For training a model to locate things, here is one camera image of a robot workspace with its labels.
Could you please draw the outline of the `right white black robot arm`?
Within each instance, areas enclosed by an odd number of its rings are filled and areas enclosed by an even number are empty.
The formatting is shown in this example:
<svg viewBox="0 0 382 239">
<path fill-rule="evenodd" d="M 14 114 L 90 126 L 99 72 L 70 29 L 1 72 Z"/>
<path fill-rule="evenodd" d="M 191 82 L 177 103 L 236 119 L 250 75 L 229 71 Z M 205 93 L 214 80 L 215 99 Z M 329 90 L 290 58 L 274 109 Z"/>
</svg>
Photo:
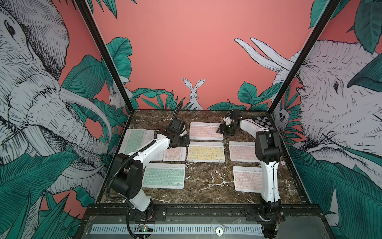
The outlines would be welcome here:
<svg viewBox="0 0 382 239">
<path fill-rule="evenodd" d="M 255 138 L 255 155 L 262 169 L 261 204 L 258 214 L 265 222 L 282 221 L 281 198 L 278 188 L 278 167 L 282 156 L 279 133 L 256 123 L 252 119 L 225 116 L 217 132 L 235 134 L 243 130 Z"/>
</svg>

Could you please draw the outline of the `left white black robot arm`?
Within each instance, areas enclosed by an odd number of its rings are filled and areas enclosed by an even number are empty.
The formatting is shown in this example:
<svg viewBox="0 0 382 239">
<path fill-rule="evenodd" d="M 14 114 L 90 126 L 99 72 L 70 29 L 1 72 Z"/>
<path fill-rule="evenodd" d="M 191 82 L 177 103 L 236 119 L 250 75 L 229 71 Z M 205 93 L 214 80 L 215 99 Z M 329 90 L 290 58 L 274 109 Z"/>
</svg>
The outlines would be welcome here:
<svg viewBox="0 0 382 239">
<path fill-rule="evenodd" d="M 162 151 L 189 145 L 189 135 L 160 130 L 155 131 L 154 138 L 140 149 L 128 154 L 119 153 L 112 163 L 106 183 L 107 200 L 123 200 L 133 209 L 146 212 L 152 200 L 142 190 L 145 167 Z"/>
</svg>

